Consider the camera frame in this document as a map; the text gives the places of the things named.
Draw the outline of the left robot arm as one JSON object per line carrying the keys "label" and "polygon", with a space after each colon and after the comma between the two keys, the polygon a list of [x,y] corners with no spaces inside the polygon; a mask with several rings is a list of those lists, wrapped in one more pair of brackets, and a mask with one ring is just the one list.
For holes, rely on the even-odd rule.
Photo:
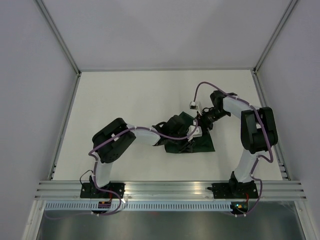
{"label": "left robot arm", "polygon": [[167,122],[143,127],[128,124],[123,118],[116,118],[92,137],[93,149],[88,153],[94,159],[90,177],[92,193],[98,198],[104,198],[108,193],[114,192],[110,187],[113,164],[133,143],[152,147],[180,142],[189,144],[201,136],[202,130],[196,119],[185,125],[185,122],[175,115]]}

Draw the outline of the dark green cloth napkin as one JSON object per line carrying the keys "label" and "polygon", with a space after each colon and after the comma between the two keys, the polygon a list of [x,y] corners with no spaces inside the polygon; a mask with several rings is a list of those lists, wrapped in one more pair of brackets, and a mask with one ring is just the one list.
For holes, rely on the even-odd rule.
{"label": "dark green cloth napkin", "polygon": [[[187,136],[189,126],[193,125],[194,120],[197,120],[196,117],[193,117],[186,112],[181,112],[179,115],[174,115],[171,117],[165,124],[162,125],[162,133],[166,136],[182,138]],[[214,152],[214,145],[210,132],[205,129],[202,129],[202,137],[193,138],[194,143],[194,153],[208,153]],[[187,139],[183,140],[172,140],[165,139],[164,148],[167,153],[171,154],[191,154],[191,153],[179,153],[179,148],[181,144],[188,141]]]}

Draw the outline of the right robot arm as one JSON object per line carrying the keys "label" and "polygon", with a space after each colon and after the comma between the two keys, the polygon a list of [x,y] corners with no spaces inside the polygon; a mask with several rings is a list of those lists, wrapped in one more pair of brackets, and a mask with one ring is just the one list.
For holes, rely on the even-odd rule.
{"label": "right robot arm", "polygon": [[215,90],[210,95],[213,106],[197,112],[201,128],[212,130],[214,122],[225,116],[240,120],[240,141],[243,152],[227,183],[213,183],[208,190],[214,199],[258,199],[259,192],[253,173],[264,152],[278,143],[278,133],[273,110],[255,108],[235,93]]}

